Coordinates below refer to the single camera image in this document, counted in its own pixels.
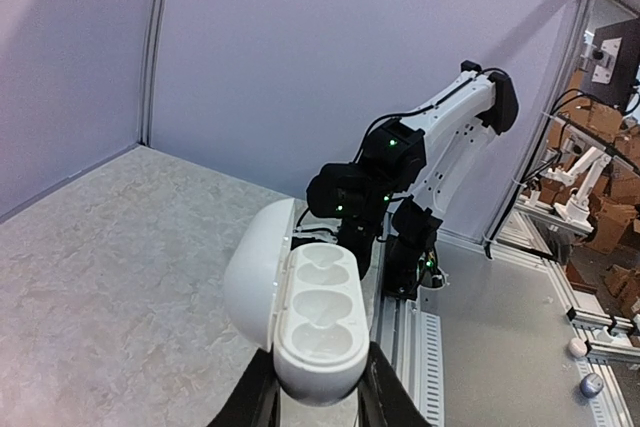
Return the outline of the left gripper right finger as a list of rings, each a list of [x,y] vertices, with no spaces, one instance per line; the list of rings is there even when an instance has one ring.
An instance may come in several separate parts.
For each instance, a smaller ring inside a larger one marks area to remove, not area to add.
[[[369,343],[357,384],[358,426],[418,427],[425,418],[414,405],[381,347]]]

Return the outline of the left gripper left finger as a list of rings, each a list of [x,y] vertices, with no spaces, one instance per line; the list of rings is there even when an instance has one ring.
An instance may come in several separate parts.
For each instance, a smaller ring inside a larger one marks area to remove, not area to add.
[[[220,412],[208,427],[280,425],[280,384],[273,354],[258,349]]]

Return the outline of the white charging case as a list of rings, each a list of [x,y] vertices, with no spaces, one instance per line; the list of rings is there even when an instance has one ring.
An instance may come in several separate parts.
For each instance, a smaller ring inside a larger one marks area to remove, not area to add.
[[[355,389],[368,357],[357,261],[334,244],[293,247],[293,227],[291,199],[254,216],[224,274],[225,308],[247,340],[272,354],[291,398],[329,406]]]

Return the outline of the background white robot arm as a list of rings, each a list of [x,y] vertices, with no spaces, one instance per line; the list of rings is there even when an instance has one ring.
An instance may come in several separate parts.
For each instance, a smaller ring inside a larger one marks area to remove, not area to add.
[[[547,179],[571,187],[571,194],[565,203],[555,202],[553,208],[559,217],[570,226],[590,234],[593,226],[589,222],[589,197],[612,156],[595,146],[586,152],[569,170],[560,167],[548,168],[543,172]]]

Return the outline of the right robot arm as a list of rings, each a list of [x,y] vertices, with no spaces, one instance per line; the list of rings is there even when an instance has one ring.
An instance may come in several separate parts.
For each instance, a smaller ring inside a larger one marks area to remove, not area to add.
[[[425,277],[443,285],[435,244],[448,206],[476,158],[513,127],[518,112],[509,74],[465,61],[431,100],[374,120],[352,161],[324,165],[306,189],[308,209],[339,220],[336,242],[355,255],[360,273],[368,271],[389,218],[383,291],[415,299]]]

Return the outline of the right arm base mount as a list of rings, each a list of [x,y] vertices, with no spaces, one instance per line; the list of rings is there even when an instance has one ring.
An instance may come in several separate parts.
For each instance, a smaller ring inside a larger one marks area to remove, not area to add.
[[[382,284],[386,296],[415,301],[421,287],[440,290],[447,285],[447,277],[434,246],[426,250],[408,247],[394,235],[386,242]]]

